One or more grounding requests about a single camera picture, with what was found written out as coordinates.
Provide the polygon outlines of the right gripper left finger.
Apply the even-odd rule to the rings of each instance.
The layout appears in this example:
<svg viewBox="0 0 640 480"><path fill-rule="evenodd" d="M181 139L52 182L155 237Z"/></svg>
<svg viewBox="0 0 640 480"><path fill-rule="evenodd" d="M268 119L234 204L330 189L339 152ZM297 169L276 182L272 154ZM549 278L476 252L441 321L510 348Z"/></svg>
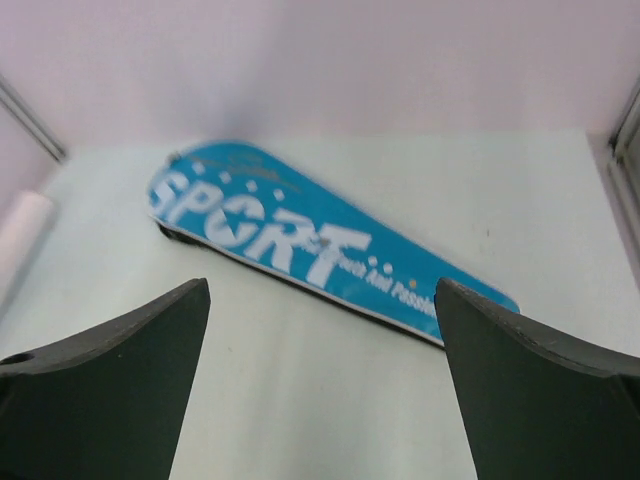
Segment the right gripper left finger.
<svg viewBox="0 0 640 480"><path fill-rule="evenodd" d="M168 478L210 304L207 280L192 279L2 359L2 478Z"/></svg>

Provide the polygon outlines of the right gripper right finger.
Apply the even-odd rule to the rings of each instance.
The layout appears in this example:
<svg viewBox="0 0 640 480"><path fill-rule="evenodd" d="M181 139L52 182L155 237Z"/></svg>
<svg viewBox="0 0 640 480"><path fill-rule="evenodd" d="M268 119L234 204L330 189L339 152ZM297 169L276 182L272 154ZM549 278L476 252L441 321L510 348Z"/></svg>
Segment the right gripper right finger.
<svg viewBox="0 0 640 480"><path fill-rule="evenodd" d="M478 478L638 478L638 358L450 279L435 306Z"/></svg>

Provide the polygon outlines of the white shuttlecock tube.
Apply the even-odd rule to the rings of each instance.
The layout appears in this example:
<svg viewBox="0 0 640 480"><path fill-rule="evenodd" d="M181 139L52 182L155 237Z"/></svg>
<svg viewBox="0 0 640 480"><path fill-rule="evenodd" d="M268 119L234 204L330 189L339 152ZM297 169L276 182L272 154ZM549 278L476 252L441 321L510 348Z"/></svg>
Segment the white shuttlecock tube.
<svg viewBox="0 0 640 480"><path fill-rule="evenodd" d="M4 314L56 217L48 197L21 191L1 223L1 314Z"/></svg>

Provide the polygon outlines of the blue racket bag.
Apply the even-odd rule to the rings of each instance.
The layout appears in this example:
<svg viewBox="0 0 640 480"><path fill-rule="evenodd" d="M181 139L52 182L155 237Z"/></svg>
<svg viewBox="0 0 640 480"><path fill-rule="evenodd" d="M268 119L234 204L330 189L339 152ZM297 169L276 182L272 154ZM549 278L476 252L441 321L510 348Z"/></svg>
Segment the blue racket bag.
<svg viewBox="0 0 640 480"><path fill-rule="evenodd" d="M147 198L168 238L433 345L442 344L435 294L443 278L517 309L504 292L249 143L212 142L170 156Z"/></svg>

